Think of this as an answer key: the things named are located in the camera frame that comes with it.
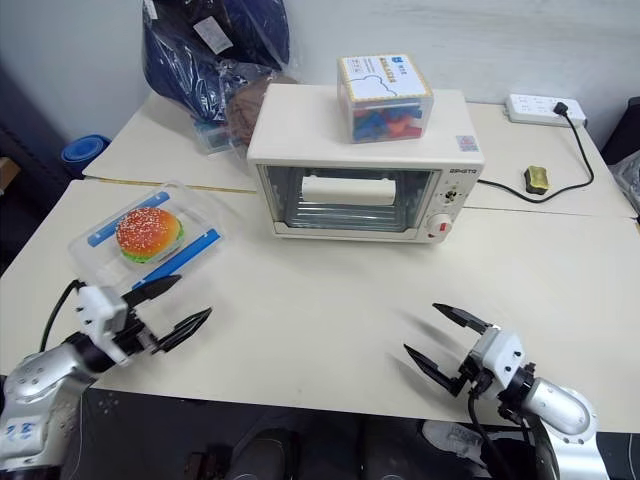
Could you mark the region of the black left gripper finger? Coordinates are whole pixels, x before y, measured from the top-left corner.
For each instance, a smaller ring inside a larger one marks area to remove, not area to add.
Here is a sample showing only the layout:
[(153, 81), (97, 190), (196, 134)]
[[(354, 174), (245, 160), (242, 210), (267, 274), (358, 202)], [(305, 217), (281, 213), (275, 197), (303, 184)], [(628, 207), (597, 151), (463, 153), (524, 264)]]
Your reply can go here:
[(181, 278), (181, 275), (168, 275), (146, 282), (126, 293), (122, 298), (129, 307), (136, 307), (145, 301), (162, 295), (180, 281)]
[(151, 354), (154, 355), (158, 352), (168, 353), (175, 347), (186, 341), (207, 321), (212, 313), (212, 308), (208, 307), (205, 310), (194, 313), (184, 320), (178, 322), (173, 330), (164, 337), (155, 341), (154, 348)]

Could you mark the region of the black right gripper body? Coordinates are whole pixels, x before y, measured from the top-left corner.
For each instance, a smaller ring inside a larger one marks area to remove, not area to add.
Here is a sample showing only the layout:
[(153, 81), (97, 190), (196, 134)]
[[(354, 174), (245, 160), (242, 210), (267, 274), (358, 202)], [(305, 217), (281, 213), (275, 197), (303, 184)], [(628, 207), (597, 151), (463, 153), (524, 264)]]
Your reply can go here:
[(451, 394), (457, 397), (465, 385), (471, 387), (471, 394), (479, 397), (494, 381), (494, 374), (485, 367), (481, 359), (469, 352), (458, 368), (459, 375), (452, 379)]

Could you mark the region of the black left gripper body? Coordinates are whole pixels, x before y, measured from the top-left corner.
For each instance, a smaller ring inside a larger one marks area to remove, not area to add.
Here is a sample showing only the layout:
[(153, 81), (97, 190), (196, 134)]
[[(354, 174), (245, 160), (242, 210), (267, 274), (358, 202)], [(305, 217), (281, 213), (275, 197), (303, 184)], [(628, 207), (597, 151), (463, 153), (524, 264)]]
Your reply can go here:
[(115, 344), (127, 357), (144, 351), (150, 354), (158, 351), (158, 338), (139, 318), (134, 307), (127, 308), (123, 325), (116, 328)]

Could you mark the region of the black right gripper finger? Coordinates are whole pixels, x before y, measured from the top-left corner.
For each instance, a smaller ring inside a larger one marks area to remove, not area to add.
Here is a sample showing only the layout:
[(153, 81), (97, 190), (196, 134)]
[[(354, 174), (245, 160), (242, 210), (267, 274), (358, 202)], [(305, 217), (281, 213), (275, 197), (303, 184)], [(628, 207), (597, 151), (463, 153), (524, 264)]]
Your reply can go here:
[(452, 322), (463, 328), (470, 328), (479, 335), (483, 335), (489, 328), (493, 327), (492, 324), (479, 319), (465, 310), (442, 303), (433, 303), (432, 306)]
[(414, 348), (408, 346), (407, 344), (404, 344), (403, 347), (409, 354), (411, 359), (416, 363), (416, 365), (425, 375), (434, 380), (452, 396), (457, 397), (459, 395), (462, 389), (462, 384), (460, 383), (459, 377), (448, 377), (431, 359), (418, 352)]

